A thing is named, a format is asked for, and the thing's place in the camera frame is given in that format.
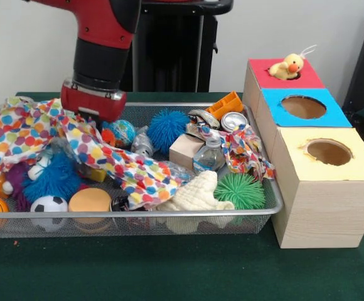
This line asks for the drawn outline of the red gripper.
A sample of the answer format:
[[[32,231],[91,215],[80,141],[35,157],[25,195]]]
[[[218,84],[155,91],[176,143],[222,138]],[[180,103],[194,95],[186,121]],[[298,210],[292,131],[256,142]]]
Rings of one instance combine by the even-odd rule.
[[[65,110],[95,116],[96,128],[102,130],[102,121],[114,122],[122,115],[127,94],[121,90],[92,90],[65,80],[60,99]]]

